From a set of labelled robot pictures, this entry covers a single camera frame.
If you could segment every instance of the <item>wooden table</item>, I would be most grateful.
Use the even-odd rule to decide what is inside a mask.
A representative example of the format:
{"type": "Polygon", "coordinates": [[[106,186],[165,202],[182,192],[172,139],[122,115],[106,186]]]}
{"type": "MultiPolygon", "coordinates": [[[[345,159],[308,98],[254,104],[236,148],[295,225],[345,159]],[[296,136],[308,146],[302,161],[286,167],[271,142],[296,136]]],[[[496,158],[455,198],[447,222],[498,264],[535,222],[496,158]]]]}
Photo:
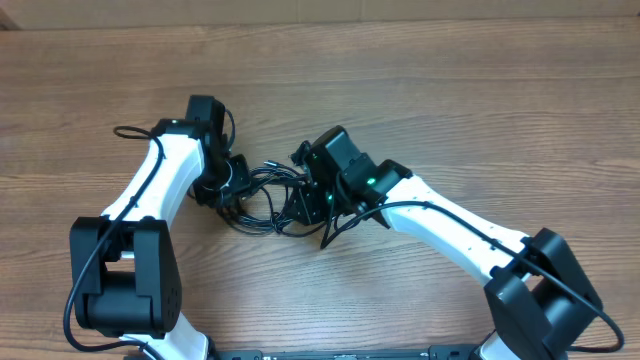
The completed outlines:
{"type": "MultiPolygon", "coordinates": [[[[147,152],[119,124],[234,111],[234,151],[287,162],[341,124],[498,224],[563,234],[640,357],[640,21],[434,21],[0,33],[0,358],[84,359],[61,331],[68,232],[147,152]]],[[[221,349],[419,348],[493,329],[482,288],[368,222],[250,238],[185,201],[172,228],[183,312],[221,349]]],[[[85,343],[105,339],[74,328],[85,343]]],[[[605,345],[596,321],[581,343],[605,345]]]]}

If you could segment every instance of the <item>white arm segment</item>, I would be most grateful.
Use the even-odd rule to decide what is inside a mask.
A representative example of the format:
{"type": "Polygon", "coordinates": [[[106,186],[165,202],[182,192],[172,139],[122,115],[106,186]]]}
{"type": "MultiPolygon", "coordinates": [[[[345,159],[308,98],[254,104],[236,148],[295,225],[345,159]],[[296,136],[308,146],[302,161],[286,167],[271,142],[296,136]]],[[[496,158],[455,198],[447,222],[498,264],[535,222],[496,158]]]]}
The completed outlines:
{"type": "MultiPolygon", "coordinates": [[[[138,200],[137,206],[131,209],[124,221],[138,221],[145,216],[151,216],[156,220],[165,220],[170,228],[187,189],[202,174],[204,155],[200,140],[187,135],[164,134],[158,139],[164,148],[165,159],[138,200]]],[[[149,144],[147,158],[127,189],[116,202],[102,212],[102,215],[109,215],[110,220],[122,212],[153,169],[158,159],[158,146],[154,141],[149,144]]]]}
{"type": "MultiPolygon", "coordinates": [[[[429,201],[449,210],[515,252],[524,248],[520,240],[527,236],[525,233],[492,224],[463,209],[433,191],[416,175],[401,180],[387,193],[387,197],[387,204],[429,201]]],[[[393,230],[420,238],[466,270],[482,286],[491,280],[489,272],[494,266],[504,267],[512,260],[511,256],[497,249],[492,250],[491,244],[436,210],[418,206],[392,207],[382,210],[382,215],[393,230]]]]}
{"type": "Polygon", "coordinates": [[[187,318],[180,313],[176,327],[166,333],[163,339],[154,339],[149,335],[125,334],[120,340],[140,340],[153,348],[165,360],[206,360],[209,340],[196,331],[187,318]]]}

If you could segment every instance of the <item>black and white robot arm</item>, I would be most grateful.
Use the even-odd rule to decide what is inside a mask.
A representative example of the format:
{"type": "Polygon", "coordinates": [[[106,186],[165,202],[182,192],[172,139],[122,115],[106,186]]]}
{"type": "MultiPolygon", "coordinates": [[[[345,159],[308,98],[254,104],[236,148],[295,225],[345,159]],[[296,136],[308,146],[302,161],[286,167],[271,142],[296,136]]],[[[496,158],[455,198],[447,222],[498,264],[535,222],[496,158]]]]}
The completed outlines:
{"type": "MultiPolygon", "coordinates": [[[[152,173],[160,156],[155,142],[150,142],[145,161],[123,194],[101,217],[79,218],[70,234],[78,323],[137,344],[157,360],[219,359],[211,339],[180,312],[182,289],[169,228],[182,199],[192,188],[199,204],[226,206],[251,186],[244,158],[230,158],[226,151],[230,146],[222,136],[224,106],[212,97],[195,97],[189,109],[186,120],[161,120],[152,130],[162,144],[164,159],[79,283],[80,269],[100,234],[113,225],[152,173]],[[205,106],[198,108],[196,104],[203,101],[205,106]],[[104,266],[122,258],[134,259],[135,272],[109,272],[104,266]]],[[[313,144],[303,143],[292,159],[307,177],[304,191],[294,199],[307,213],[297,211],[297,221],[309,225],[312,211],[329,223],[341,214],[373,218],[421,239],[484,287],[496,331],[465,360],[564,359],[596,315],[602,316],[550,279],[542,280],[533,291],[525,285],[530,275],[546,274],[587,299],[595,310],[602,309],[567,243],[552,231],[543,229],[530,237],[484,220],[439,195],[402,165],[390,160],[374,165],[341,127],[313,144]]],[[[325,237],[322,247],[340,232],[325,237]]],[[[619,329],[619,348],[623,339],[618,333],[619,329]]]]}

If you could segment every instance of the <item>background wall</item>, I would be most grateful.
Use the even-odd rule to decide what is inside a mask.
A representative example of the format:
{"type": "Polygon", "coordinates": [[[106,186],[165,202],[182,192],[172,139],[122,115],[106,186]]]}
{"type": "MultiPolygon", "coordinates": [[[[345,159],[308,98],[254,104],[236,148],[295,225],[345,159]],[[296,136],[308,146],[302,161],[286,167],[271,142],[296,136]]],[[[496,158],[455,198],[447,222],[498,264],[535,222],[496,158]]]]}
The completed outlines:
{"type": "Polygon", "coordinates": [[[634,16],[640,0],[0,0],[0,27],[171,25],[634,16]]]}

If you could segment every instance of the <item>wooden surface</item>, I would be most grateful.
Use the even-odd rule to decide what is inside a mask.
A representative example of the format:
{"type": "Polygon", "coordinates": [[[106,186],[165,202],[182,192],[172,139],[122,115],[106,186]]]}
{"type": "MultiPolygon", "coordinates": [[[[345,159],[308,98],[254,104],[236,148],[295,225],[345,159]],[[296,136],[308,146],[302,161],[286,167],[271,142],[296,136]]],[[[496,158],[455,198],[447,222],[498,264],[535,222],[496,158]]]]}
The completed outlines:
{"type": "MultiPolygon", "coordinates": [[[[498,224],[563,234],[640,357],[640,21],[441,21],[0,33],[0,358],[84,359],[61,331],[68,232],[147,152],[111,134],[212,94],[250,165],[336,124],[498,224]]],[[[222,349],[417,348],[492,330],[482,288],[364,224],[319,251],[185,201],[183,311],[222,349]]],[[[75,328],[82,342],[104,339],[75,328]]],[[[595,322],[581,342],[604,345],[595,322]]]]}
{"type": "Polygon", "coordinates": [[[636,16],[640,0],[0,0],[24,30],[636,16]]]}

